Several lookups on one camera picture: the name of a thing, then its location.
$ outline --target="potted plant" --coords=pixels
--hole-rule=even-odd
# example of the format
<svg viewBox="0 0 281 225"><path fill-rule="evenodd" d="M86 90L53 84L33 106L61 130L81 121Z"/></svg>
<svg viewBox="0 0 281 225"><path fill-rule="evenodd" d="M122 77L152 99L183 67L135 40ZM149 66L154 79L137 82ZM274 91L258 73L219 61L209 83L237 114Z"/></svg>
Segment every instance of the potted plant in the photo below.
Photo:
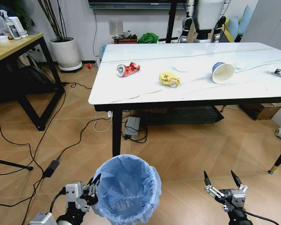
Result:
<svg viewBox="0 0 281 225"><path fill-rule="evenodd" d="M82 67L82 62L79 60L79 53L76 41L73 37L67 36L65 20L61 12L59 0L57 0L59 22L53 11L51 0L37 0L43 12L45 13L56 38L49 41L59 68L61 71L73 71Z"/></svg>

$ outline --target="blue and white cup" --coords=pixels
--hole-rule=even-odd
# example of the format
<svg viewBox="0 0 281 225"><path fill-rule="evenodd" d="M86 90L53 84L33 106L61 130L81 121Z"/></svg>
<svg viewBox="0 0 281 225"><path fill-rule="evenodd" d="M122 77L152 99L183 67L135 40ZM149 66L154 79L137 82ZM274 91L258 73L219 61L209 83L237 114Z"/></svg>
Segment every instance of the blue and white cup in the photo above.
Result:
<svg viewBox="0 0 281 225"><path fill-rule="evenodd" d="M229 63L217 62L212 67L212 80L218 84L228 83L235 73L235 67Z"/></svg>

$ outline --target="red can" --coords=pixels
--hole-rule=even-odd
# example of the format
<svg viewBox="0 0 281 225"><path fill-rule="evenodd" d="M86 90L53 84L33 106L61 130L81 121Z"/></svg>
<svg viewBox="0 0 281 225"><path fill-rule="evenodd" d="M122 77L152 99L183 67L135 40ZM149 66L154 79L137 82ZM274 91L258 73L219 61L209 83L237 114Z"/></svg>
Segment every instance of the red can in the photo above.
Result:
<svg viewBox="0 0 281 225"><path fill-rule="evenodd" d="M140 70L140 65L137 65L136 63L130 63L129 66L125 66L123 64L118 65L117 67L117 75L118 76L129 76L132 73Z"/></svg>
<svg viewBox="0 0 281 225"><path fill-rule="evenodd" d="M134 62L131 62L129 66L136 69L136 71L139 71L141 69L141 66Z"/></svg>

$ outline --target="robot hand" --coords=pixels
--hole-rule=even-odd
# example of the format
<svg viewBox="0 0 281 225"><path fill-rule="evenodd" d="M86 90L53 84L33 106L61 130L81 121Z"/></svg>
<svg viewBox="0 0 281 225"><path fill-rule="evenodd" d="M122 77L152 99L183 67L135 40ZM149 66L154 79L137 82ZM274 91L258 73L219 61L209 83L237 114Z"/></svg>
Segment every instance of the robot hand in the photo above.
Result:
<svg viewBox="0 0 281 225"><path fill-rule="evenodd" d="M248 187L242 184L240 178L237 177L232 170L231 174L238 189L217 190L211 185L210 179L204 171L205 190L217 202L223 204L222 208L228 213L230 218L229 225L253 225L253 223L247 219L247 215L241 211L244 209L244 202L246 199L245 192Z"/></svg>
<svg viewBox="0 0 281 225"><path fill-rule="evenodd" d="M29 223L30 225L80 225L83 222L84 215L89 211L91 205L98 203L97 186L100 183L101 174L96 178L90 179L87 185L82 185L81 181L67 184L59 194L54 198L50 212L38 213ZM66 213L58 217L55 221L52 215L52 208L59 195L67 196Z"/></svg>

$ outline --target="white plant pot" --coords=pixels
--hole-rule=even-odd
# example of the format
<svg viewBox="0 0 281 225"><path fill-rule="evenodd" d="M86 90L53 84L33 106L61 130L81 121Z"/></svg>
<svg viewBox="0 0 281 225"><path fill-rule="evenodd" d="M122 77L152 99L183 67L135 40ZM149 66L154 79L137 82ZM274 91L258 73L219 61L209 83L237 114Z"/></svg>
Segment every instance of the white plant pot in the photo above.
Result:
<svg viewBox="0 0 281 225"><path fill-rule="evenodd" d="M66 70L75 70L82 66L79 60L77 43L73 37L68 37L69 41L55 42L57 39L51 39L49 45L52 53L59 64L59 68Z"/></svg>

